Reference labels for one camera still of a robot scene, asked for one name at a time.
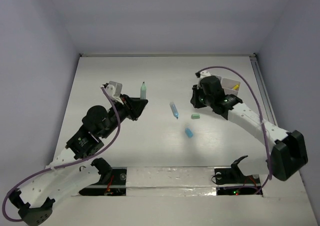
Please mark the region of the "grey green marker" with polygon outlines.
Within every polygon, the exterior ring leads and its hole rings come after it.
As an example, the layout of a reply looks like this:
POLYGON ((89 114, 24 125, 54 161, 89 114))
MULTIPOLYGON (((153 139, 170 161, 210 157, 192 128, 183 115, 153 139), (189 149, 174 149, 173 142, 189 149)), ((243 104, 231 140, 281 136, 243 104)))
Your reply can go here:
POLYGON ((146 99, 147 98, 147 87, 145 82, 142 83, 140 88, 140 99, 146 99))

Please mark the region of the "green eraser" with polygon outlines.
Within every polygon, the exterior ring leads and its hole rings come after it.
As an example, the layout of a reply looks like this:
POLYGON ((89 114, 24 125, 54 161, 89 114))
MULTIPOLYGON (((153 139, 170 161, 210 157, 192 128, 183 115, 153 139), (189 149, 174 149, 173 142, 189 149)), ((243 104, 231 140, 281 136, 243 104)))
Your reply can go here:
POLYGON ((192 119, 199 119, 200 118, 200 114, 192 114, 191 118, 192 119))

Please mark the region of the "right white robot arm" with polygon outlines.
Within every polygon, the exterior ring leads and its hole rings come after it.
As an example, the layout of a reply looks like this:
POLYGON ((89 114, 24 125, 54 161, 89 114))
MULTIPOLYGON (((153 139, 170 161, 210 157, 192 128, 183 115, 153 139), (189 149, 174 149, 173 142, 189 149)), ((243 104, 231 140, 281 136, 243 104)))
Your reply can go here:
POLYGON ((209 107, 214 113, 240 126, 266 148, 269 174, 286 181, 308 163, 304 136, 266 121, 234 94, 225 94, 218 77, 200 77, 192 87, 191 104, 200 109, 209 107))

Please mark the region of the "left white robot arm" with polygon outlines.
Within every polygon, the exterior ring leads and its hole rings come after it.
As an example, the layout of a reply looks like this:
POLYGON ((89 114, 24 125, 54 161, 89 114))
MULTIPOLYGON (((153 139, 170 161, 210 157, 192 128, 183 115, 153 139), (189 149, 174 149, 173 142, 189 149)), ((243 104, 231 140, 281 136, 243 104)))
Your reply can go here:
POLYGON ((6 203, 10 201, 18 209, 18 222, 39 226, 64 197, 91 184, 109 182, 113 169, 100 154, 116 140, 125 119, 136 121, 140 117, 148 100, 125 94, 107 99, 110 109, 92 106, 60 154, 45 169, 31 174, 8 191, 2 203, 5 217, 6 203))

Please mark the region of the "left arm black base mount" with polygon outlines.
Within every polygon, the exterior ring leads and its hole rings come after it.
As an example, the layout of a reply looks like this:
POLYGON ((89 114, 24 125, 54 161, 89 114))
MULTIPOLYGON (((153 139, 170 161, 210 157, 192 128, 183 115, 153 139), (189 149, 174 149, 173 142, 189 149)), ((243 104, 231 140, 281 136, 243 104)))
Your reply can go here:
POLYGON ((95 183, 79 191, 81 196, 125 196, 127 168, 115 168, 106 183, 95 183))

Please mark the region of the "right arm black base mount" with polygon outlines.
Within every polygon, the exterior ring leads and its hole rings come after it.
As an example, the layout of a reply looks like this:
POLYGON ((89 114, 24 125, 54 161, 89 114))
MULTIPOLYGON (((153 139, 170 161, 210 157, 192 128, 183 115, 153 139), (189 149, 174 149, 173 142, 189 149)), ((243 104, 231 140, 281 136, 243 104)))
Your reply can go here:
POLYGON ((259 176, 245 176, 239 169, 239 163, 247 158, 242 156, 226 168, 215 168, 211 181, 216 185, 218 196, 254 195, 261 188, 259 176))

